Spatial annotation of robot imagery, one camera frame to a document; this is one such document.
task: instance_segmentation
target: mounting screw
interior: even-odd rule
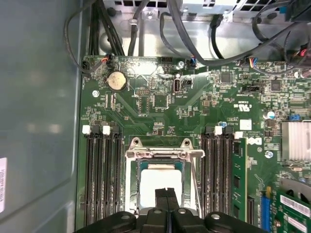
[[[152,15],[153,15],[152,12],[148,11],[146,16],[148,19],[152,19]]]
[[[185,209],[179,209],[178,212],[179,212],[180,214],[185,214],[185,213],[186,213],[186,210],[185,210]]]
[[[94,91],[92,92],[92,96],[95,97],[95,98],[97,98],[97,97],[99,96],[99,91],[94,90]]]
[[[123,220],[127,220],[127,219],[129,219],[129,218],[130,218],[129,215],[123,215],[123,216],[121,217],[121,219],[123,219]]]
[[[267,159],[271,159],[273,157],[273,152],[267,150],[264,154],[264,157],[266,157]]]
[[[220,216],[217,215],[217,214],[212,214],[211,217],[212,217],[213,219],[215,219],[215,220],[219,220],[219,219],[220,219]]]
[[[275,219],[275,220],[274,220],[274,225],[275,225],[276,227],[280,227],[280,226],[281,226],[281,222],[280,222],[279,220]]]
[[[177,63],[178,68],[183,69],[185,67],[185,63],[183,61],[180,61]]]

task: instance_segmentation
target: integrated circuit chip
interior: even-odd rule
[[[202,105],[203,105],[204,107],[209,107],[209,104],[210,104],[209,100],[204,100],[204,101],[202,101]]]
[[[231,83],[231,73],[223,72],[221,73],[221,83]]]
[[[271,91],[281,91],[281,81],[272,80],[271,81]]]

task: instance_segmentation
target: cable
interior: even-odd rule
[[[307,51],[311,48],[311,35],[310,35],[310,30],[307,26],[307,24],[305,23],[302,23],[304,24],[304,26],[306,27],[306,32],[308,33],[308,43],[307,43]],[[309,68],[309,67],[304,67],[302,66],[301,64],[306,60],[307,58],[307,53],[303,54],[303,57],[297,62],[297,63],[293,63],[291,62],[288,57],[287,57],[287,44],[288,44],[288,41],[289,41],[289,37],[290,37],[290,34],[291,34],[291,31],[289,31],[285,37],[285,40],[284,40],[284,58],[285,58],[285,61],[287,63],[287,65],[291,65],[293,67],[283,71],[283,72],[277,72],[277,73],[273,73],[273,72],[266,72],[264,70],[261,70],[259,69],[258,67],[256,67],[256,65],[254,65],[253,69],[262,73],[262,74],[265,74],[265,75],[282,75],[282,74],[286,74],[288,73],[289,71],[292,71],[292,70],[295,70],[295,69],[298,69],[298,68]]]
[[[124,53],[124,50],[123,50],[123,47],[122,47],[121,40],[119,38],[119,35],[118,35],[117,31],[116,31],[115,26],[113,25],[113,23],[112,23],[112,21],[111,21],[111,19],[109,17],[109,14],[107,12],[107,9],[105,7],[105,4],[104,4],[103,0],[98,0],[97,4],[98,4],[98,7],[100,8],[100,10],[102,11],[102,15],[104,17],[104,20],[106,21],[106,23],[108,25],[108,28],[110,30],[110,33],[112,35],[112,38],[114,40],[114,43],[116,44],[116,49],[118,51],[118,54],[121,55],[121,56],[124,56],[125,53]]]
[[[183,55],[182,53],[178,52],[176,49],[173,48],[172,45],[170,45],[170,43],[168,42],[168,40],[166,39],[165,35],[164,35],[164,32],[163,32],[163,29],[164,29],[164,24],[165,24],[165,19],[164,19],[164,16],[171,16],[169,13],[167,12],[163,12],[161,15],[160,15],[160,36],[161,36],[161,40],[162,42],[164,43],[164,45],[170,50],[172,51],[173,53],[175,53],[178,57],[183,57],[187,60],[191,59],[190,56],[186,56],[186,55]]]
[[[117,43],[115,41],[115,38],[113,37],[111,31],[110,31],[110,28],[109,28],[109,25],[104,17],[104,12],[102,10],[102,8],[100,7],[100,3],[103,2],[102,0],[97,0],[96,2],[96,5],[97,5],[97,12],[98,12],[98,16],[104,26],[104,29],[105,29],[105,32],[107,34],[107,37],[108,37],[108,40],[109,40],[109,43],[111,45],[111,48],[112,48],[112,52],[115,54],[115,55],[121,55],[121,52],[119,51],[118,49],[118,46],[117,46]]]
[[[138,20],[142,10],[147,6],[150,0],[142,0],[135,11],[133,15],[133,19]],[[132,25],[131,27],[131,41],[130,45],[128,47],[128,56],[133,56],[134,55],[134,49],[135,49],[135,44],[136,44],[136,38],[137,38],[137,25]]]
[[[95,64],[94,67],[92,67],[90,70],[89,69],[84,69],[83,67],[81,67],[78,62],[76,61],[76,59],[74,58],[71,46],[70,46],[70,41],[69,41],[69,33],[68,33],[68,27],[69,27],[69,23],[70,21],[77,15],[79,15],[81,12],[83,12],[84,10],[86,10],[87,8],[89,8],[94,2],[96,2],[96,0],[91,0],[88,3],[85,4],[85,6],[80,7],[77,11],[75,11],[66,21],[65,21],[65,25],[64,25],[64,41],[65,41],[65,46],[68,52],[69,57],[72,59],[72,61],[74,62],[74,64],[77,66],[77,68],[82,71],[83,73],[92,73],[94,71],[96,71],[98,69],[98,67],[101,66],[101,64],[104,61],[99,61],[97,64]]]
[[[88,42],[88,54],[89,55],[99,55],[99,19],[96,9],[96,5],[92,5],[91,10],[91,21],[89,30],[89,42]]]
[[[257,37],[258,40],[260,40],[261,42],[265,42],[268,40],[268,38],[259,30],[258,28],[258,18],[259,16],[265,12],[265,11],[268,11],[268,10],[271,10],[273,8],[278,8],[278,7],[283,7],[283,6],[287,6],[288,5],[288,1],[281,1],[281,2],[275,2],[275,3],[272,3],[270,5],[267,5],[265,7],[263,7],[259,12],[258,14],[253,18],[253,21],[252,21],[252,29],[253,29],[253,32],[255,34],[255,36]],[[277,49],[278,51],[280,51],[281,53],[283,53],[283,48],[281,45],[279,45],[278,43],[271,43],[270,44],[271,47]]]
[[[195,56],[195,58],[203,65],[205,66],[222,66],[231,62],[234,62],[236,60],[240,60],[243,59],[244,57],[249,57],[259,51],[261,51],[264,47],[270,45],[271,43],[273,43],[276,39],[278,39],[280,36],[286,34],[287,32],[291,31],[292,29],[294,29],[295,27],[297,27],[298,25],[300,25],[300,23],[293,23],[290,26],[288,26],[287,28],[283,29],[282,31],[280,31],[279,33],[277,33],[276,35],[274,35],[273,37],[271,37],[270,39],[268,39],[267,41],[263,42],[262,44],[258,45],[257,47],[244,52],[242,54],[230,57],[230,58],[226,58],[226,59],[219,59],[219,60],[204,60],[202,58],[202,56],[200,55],[200,53],[198,52],[198,50],[195,48],[194,44],[192,43],[186,29],[185,26],[181,20],[181,17],[179,15],[179,9],[177,8],[177,4],[175,2],[175,0],[168,0],[168,7],[170,10],[170,13],[172,15],[173,18],[173,22],[177,28],[177,31],[180,35],[180,38],[182,39],[182,41],[184,42],[185,46],[188,48],[188,50]]]
[[[212,21],[211,21],[211,23],[209,25],[209,27],[211,28],[210,39],[211,39],[211,42],[212,42],[212,47],[213,47],[213,50],[214,50],[216,56],[219,59],[223,59],[224,57],[220,53],[220,51],[218,49],[218,46],[217,46],[217,43],[216,43],[216,29],[219,27],[219,25],[222,22],[223,18],[224,18],[223,15],[214,15],[213,19],[212,19]]]

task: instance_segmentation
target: green circuit board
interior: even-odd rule
[[[102,58],[86,56],[85,65],[92,67]],[[268,72],[280,72],[285,68],[283,62],[258,62],[257,66]],[[108,77],[113,72],[124,74],[125,89],[113,91],[108,86]],[[251,219],[251,224],[260,227],[260,197],[267,187],[277,188],[282,178],[298,180],[311,175],[310,164],[296,162],[289,166],[281,157],[280,123],[293,114],[309,119],[311,113],[311,83],[299,75],[299,72],[289,72],[282,77],[265,76],[238,62],[222,67],[200,64],[193,67],[184,59],[122,56],[112,57],[108,64],[101,65],[92,74],[83,75],[76,229],[115,211],[126,210],[124,153],[134,137],[150,147],[179,147],[187,138],[194,149],[202,148],[206,155],[219,150],[227,153],[224,159],[232,164],[228,177],[234,179],[221,177],[226,182],[224,185],[217,183],[218,178],[211,181],[203,177],[203,171],[214,169],[214,175],[223,172],[222,162],[218,163],[221,165],[211,161],[196,162],[201,198],[203,189],[210,190],[214,182],[223,189],[215,192],[226,193],[227,197],[219,206],[212,207],[213,210],[222,210],[222,206],[227,205],[223,209],[228,214],[245,221]],[[264,117],[269,111],[275,113],[274,119]],[[215,126],[224,124],[232,131],[224,132],[224,138],[217,139],[214,149],[208,152],[209,143],[214,143],[209,141],[211,132]],[[89,138],[82,133],[83,126],[90,126],[91,131],[110,126],[111,135]],[[235,132],[242,132],[245,139],[234,139]],[[239,145],[235,152],[230,146],[236,143]],[[302,169],[295,171],[295,166]],[[189,189],[189,165],[185,167],[185,188]],[[135,169],[131,170],[131,181],[137,176]],[[136,183],[130,186],[137,188]],[[253,200],[252,213],[246,211],[247,197]],[[202,204],[208,205],[210,201],[210,197],[206,197]]]

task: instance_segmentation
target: heatsink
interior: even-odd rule
[[[283,122],[282,158],[311,161],[311,122]]]

